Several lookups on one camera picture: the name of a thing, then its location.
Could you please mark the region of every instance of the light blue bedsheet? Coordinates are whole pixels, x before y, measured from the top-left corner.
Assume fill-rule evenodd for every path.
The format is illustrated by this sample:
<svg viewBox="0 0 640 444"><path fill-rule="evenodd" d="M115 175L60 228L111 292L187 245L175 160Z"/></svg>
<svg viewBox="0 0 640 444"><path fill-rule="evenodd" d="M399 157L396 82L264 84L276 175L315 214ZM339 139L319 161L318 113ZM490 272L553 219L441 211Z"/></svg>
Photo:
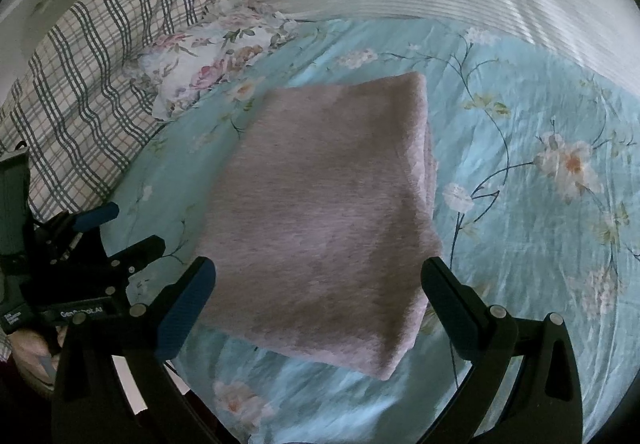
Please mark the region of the light blue bedsheet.
<svg viewBox="0 0 640 444"><path fill-rule="evenodd" d="M149 301L192 258L212 179L267 89L410 70L428 82L444 259L512 315L562 313L587 440L640 366L640 100L538 47L448 20L304 24L298 39L247 70L244 101L228 98L237 82L220 85L156 135L113 195L121 214L105 225L105 245L115 252L150 234L165 239L167 256L130 286L131 297ZM176 364L220 420L255 444L412 444L455 389L433 312L385 382L202 325ZM462 379L468 366L457 368Z"/></svg>

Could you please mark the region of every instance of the pink towel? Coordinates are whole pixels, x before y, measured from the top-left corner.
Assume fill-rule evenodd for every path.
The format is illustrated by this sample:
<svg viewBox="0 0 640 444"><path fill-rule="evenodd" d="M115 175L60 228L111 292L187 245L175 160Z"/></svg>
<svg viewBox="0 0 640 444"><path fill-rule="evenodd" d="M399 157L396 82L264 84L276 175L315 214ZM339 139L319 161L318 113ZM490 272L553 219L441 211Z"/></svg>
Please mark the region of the pink towel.
<svg viewBox="0 0 640 444"><path fill-rule="evenodd" d="M388 379L427 306L424 76L278 89L215 183L196 254L218 282L201 321L286 356Z"/></svg>

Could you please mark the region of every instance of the person's hand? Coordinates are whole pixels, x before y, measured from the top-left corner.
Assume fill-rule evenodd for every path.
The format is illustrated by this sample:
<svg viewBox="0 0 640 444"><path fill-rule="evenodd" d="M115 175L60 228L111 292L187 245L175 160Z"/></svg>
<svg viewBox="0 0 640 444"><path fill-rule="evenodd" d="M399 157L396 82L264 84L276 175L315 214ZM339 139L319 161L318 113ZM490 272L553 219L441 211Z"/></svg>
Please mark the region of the person's hand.
<svg viewBox="0 0 640 444"><path fill-rule="evenodd" d="M65 342L66 327L58 328L58 344L62 347ZM60 361L60 354L51 356L49 346L44 337L38 332L31 329L19 329L12 334L8 335L9 341L13 347L12 355L15 360L15 364L20 370L22 377L29 383L29 385L41 391L36 382L30 381L29 377L25 377L26 374L32 376L34 379L39 380L46 386L51 387L53 385L53 377L49 376L47 370L42 366L41 359L48 358L51 360L51 364L54 370L58 369L58 362Z"/></svg>

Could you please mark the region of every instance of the checkered fabric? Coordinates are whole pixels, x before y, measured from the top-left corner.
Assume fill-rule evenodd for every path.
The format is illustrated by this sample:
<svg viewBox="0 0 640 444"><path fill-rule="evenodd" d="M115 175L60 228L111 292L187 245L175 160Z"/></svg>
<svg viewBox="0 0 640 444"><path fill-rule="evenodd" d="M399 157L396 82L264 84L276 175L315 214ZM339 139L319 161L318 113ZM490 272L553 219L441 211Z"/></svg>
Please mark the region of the checkered fabric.
<svg viewBox="0 0 640 444"><path fill-rule="evenodd" d="M133 87L124 61L183 30L212 0L77 0L38 44L0 109L0 155L24 141L30 206L48 219L102 203L161 124L154 96Z"/></svg>

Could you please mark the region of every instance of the bolt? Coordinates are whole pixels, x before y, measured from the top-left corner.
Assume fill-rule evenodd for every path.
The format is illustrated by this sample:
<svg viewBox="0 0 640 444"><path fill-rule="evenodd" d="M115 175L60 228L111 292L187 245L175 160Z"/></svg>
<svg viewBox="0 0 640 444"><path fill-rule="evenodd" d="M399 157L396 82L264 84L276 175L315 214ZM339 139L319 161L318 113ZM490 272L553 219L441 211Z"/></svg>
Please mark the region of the bolt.
<svg viewBox="0 0 640 444"><path fill-rule="evenodd" d="M557 312L552 312L549 315L549 321L551 323L553 323L554 325L562 325L562 323L564 323L564 320L562 319L562 316L559 315Z"/></svg>
<svg viewBox="0 0 640 444"><path fill-rule="evenodd" d="M76 312L73 318L71 318L71 321L74 323L74 325L82 325L85 320L86 314L84 312Z"/></svg>
<svg viewBox="0 0 640 444"><path fill-rule="evenodd" d="M129 314L134 318L139 318L146 312L146 305L143 303L136 303L129 309Z"/></svg>
<svg viewBox="0 0 640 444"><path fill-rule="evenodd" d="M489 307L489 312L491 313L491 316L498 319L502 319L507 316L507 309L502 305L492 305Z"/></svg>

